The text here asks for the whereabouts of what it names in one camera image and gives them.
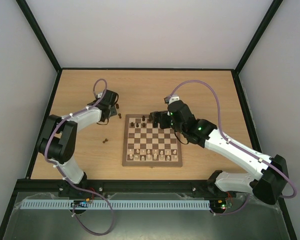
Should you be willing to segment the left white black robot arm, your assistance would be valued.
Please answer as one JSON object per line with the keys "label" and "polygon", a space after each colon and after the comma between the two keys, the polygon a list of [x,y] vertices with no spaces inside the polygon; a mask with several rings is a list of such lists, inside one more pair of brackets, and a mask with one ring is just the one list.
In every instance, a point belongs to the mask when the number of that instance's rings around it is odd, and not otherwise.
{"label": "left white black robot arm", "polygon": [[107,89],[96,94],[93,102],[75,113],[64,116],[52,114],[46,119],[36,144],[37,151],[58,169],[68,183],[81,188],[87,179],[74,157],[77,133],[90,125],[108,122],[117,114],[118,100],[119,94]]}

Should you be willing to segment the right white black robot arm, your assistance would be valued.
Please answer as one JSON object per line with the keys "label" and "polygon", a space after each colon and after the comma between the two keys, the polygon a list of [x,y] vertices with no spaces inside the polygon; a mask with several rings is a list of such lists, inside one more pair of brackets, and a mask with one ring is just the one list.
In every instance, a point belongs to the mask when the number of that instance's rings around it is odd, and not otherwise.
{"label": "right white black robot arm", "polygon": [[212,195],[228,191],[248,193],[268,205],[274,205],[282,197],[289,178],[287,162],[282,156],[269,156],[234,140],[212,122],[196,118],[177,97],[166,111],[151,112],[149,117],[154,128],[172,129],[188,143],[220,154],[246,171],[245,174],[218,171],[208,183]]}

